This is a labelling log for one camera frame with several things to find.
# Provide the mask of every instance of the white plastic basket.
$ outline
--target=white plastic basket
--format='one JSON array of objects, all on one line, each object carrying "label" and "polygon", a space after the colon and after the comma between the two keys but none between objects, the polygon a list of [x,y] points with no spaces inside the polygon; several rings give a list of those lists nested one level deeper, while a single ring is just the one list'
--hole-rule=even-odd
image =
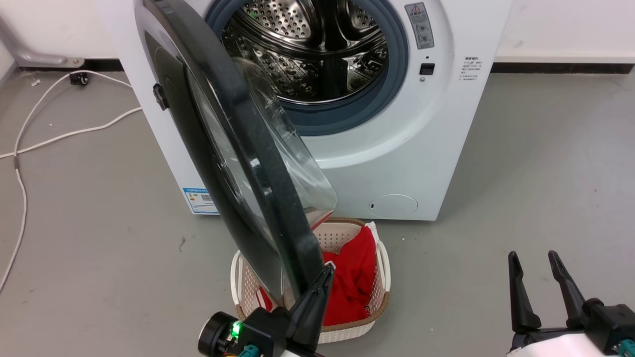
[{"label": "white plastic basket", "polygon": [[[336,218],[328,219],[322,223],[314,233],[322,250],[340,253],[342,246],[355,238],[362,227],[364,227],[364,222],[360,220]],[[324,344],[362,336],[375,324],[375,320],[384,313],[390,300],[391,266],[386,248],[380,240],[377,240],[376,263],[375,282],[373,283],[373,292],[368,304],[370,316],[360,321],[322,327],[318,343]],[[256,292],[260,288],[261,283],[247,264],[247,261],[240,254],[240,251],[236,252],[234,256],[230,274],[232,298],[236,305],[236,312],[238,317],[244,320],[259,306]]]}]

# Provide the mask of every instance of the gray floor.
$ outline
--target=gray floor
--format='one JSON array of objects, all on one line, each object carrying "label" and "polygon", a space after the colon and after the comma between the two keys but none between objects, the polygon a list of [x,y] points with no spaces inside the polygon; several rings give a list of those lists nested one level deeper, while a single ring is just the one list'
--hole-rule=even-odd
[{"label": "gray floor", "polygon": [[[0,91],[0,154],[57,77],[20,76]],[[550,249],[586,297],[635,307],[633,88],[633,75],[491,76],[439,220],[378,223],[392,266],[387,312],[364,337],[319,352],[504,355],[510,250],[545,326],[566,318]],[[22,147],[137,106],[100,78],[54,93]],[[236,247],[218,217],[189,213],[143,114],[20,162],[29,219],[0,295],[0,355],[197,356],[207,317],[233,310]],[[21,214],[13,163],[2,159],[0,269]]]}]

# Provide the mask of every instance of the white cable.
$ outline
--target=white cable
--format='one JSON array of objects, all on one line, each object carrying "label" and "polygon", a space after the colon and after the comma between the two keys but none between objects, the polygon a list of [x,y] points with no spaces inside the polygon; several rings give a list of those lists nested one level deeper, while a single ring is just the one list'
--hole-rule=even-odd
[{"label": "white cable", "polygon": [[130,114],[132,114],[134,112],[138,112],[138,111],[141,110],[140,107],[139,108],[135,108],[135,109],[127,111],[124,114],[118,116],[115,120],[111,121],[110,123],[108,123],[106,125],[97,126],[95,128],[78,130],[78,131],[74,131],[72,133],[66,133],[64,135],[60,135],[59,137],[55,137],[55,138],[47,140],[45,142],[41,142],[39,144],[30,146],[30,147],[28,147],[26,149],[18,150],[18,144],[20,143],[20,139],[22,138],[22,134],[24,133],[24,128],[26,128],[27,123],[31,119],[31,116],[36,111],[36,109],[39,106],[39,104],[42,102],[42,100],[44,100],[46,95],[49,94],[49,92],[59,82],[63,81],[65,78],[68,78],[71,74],[75,74],[75,73],[91,73],[91,74],[94,74],[96,76],[104,77],[104,78],[110,79],[111,81],[115,81],[117,83],[121,83],[121,84],[123,84],[125,86],[128,86],[128,87],[132,88],[132,86],[130,84],[128,84],[128,83],[126,83],[124,81],[120,81],[118,79],[114,79],[112,77],[106,76],[106,75],[101,74],[101,73],[93,72],[93,71],[80,70],[80,71],[74,71],[74,72],[71,72],[71,73],[68,73],[68,74],[64,75],[62,78],[58,79],[55,83],[53,83],[52,86],[50,86],[46,90],[44,95],[37,101],[37,103],[35,104],[33,109],[31,109],[31,112],[27,116],[27,119],[24,121],[24,124],[22,124],[22,128],[20,129],[20,132],[18,133],[18,137],[15,139],[15,146],[13,147],[13,152],[9,152],[8,154],[0,155],[0,159],[8,158],[9,156],[13,156],[13,164],[15,166],[15,174],[18,177],[18,182],[20,183],[20,188],[22,189],[22,201],[23,201],[23,205],[24,205],[24,211],[23,211],[23,214],[22,214],[22,225],[20,227],[20,235],[18,237],[18,243],[15,245],[15,249],[13,250],[13,255],[11,256],[11,260],[9,261],[9,266],[6,268],[6,270],[4,272],[4,276],[2,278],[2,281],[0,281],[0,293],[2,292],[2,290],[3,290],[3,288],[4,288],[5,284],[6,284],[6,280],[9,278],[9,273],[11,272],[11,268],[13,267],[13,263],[15,262],[15,257],[18,255],[18,250],[20,249],[20,245],[22,244],[22,238],[24,238],[24,228],[26,227],[26,224],[27,224],[27,191],[24,189],[24,183],[22,182],[22,177],[20,176],[20,168],[18,166],[18,154],[21,154],[21,153],[27,152],[27,151],[31,151],[33,149],[37,149],[38,147],[44,146],[46,144],[50,144],[52,142],[56,142],[57,140],[60,140],[60,139],[63,139],[63,138],[67,138],[67,137],[70,137],[70,136],[73,136],[73,135],[77,135],[77,134],[81,134],[81,133],[88,133],[89,131],[96,131],[96,130],[106,129],[109,126],[113,125],[114,123],[117,123],[118,121],[122,120],[126,116],[129,116]]},{"label": "white cable", "polygon": [[[60,139],[63,139],[63,138],[71,137],[71,136],[73,136],[73,135],[82,134],[82,133],[88,133],[88,132],[90,132],[90,131],[97,131],[97,130],[101,130],[101,129],[106,129],[106,128],[108,128],[108,127],[112,126],[113,124],[117,123],[118,121],[122,120],[122,119],[123,119],[123,118],[125,118],[126,116],[129,116],[130,114],[132,114],[132,113],[134,113],[134,112],[138,112],[138,111],[140,111],[140,110],[141,110],[141,107],[139,107],[139,108],[134,108],[134,109],[132,109],[132,110],[130,110],[130,111],[127,111],[127,112],[123,113],[122,115],[118,116],[117,118],[115,118],[113,121],[111,121],[111,122],[110,122],[110,123],[108,123],[108,124],[105,124],[105,125],[102,125],[102,126],[96,126],[96,127],[94,127],[94,128],[89,128],[89,129],[82,129],[82,130],[78,130],[78,131],[73,131],[73,132],[71,132],[71,133],[66,133],[66,134],[64,134],[64,135],[60,135],[60,136],[58,136],[58,137],[55,137],[55,138],[49,139],[49,140],[44,141],[44,142],[41,142],[41,143],[39,143],[39,144],[35,144],[35,145],[33,145],[33,146],[29,146],[29,147],[28,147],[28,148],[26,148],[26,149],[20,149],[20,150],[18,150],[18,154],[22,154],[22,153],[25,153],[25,152],[27,152],[27,151],[31,151],[31,150],[33,150],[33,149],[37,149],[38,147],[42,147],[42,146],[44,146],[44,145],[48,145],[48,144],[50,144],[50,143],[52,143],[52,142],[56,142],[57,140],[60,140]],[[7,152],[6,154],[2,154],[2,155],[0,155],[0,159],[8,158],[9,156],[13,156],[13,153],[12,153],[12,152]]]}]

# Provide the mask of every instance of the red cloth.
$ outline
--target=red cloth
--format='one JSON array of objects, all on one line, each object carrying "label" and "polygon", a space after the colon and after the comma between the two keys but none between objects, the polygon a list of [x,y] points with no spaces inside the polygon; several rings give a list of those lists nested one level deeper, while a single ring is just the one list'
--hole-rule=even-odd
[{"label": "red cloth", "polygon": [[339,325],[368,317],[375,280],[375,238],[370,228],[342,247],[339,255],[323,252],[324,261],[335,263],[335,279],[326,307],[324,326]]},{"label": "red cloth", "polygon": [[268,312],[271,312],[274,309],[274,304],[271,302],[271,299],[262,286],[258,288],[258,291],[256,291],[256,299],[258,300],[258,305]]}]

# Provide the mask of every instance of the warning label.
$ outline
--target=warning label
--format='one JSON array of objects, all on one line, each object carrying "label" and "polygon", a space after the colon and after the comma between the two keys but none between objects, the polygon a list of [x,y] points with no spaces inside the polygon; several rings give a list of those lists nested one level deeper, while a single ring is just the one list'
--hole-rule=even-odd
[{"label": "warning label", "polygon": [[463,67],[458,74],[459,81],[475,81],[481,72],[483,61],[478,57],[465,57]]},{"label": "warning label", "polygon": [[183,188],[185,197],[192,207],[192,212],[201,215],[217,215],[218,210],[206,189]]},{"label": "warning label", "polygon": [[417,48],[432,48],[434,47],[434,37],[432,36],[432,28],[430,27],[430,19],[428,18],[428,12],[425,10],[423,3],[406,5],[406,12],[412,29],[415,32],[415,40],[417,42]]}]

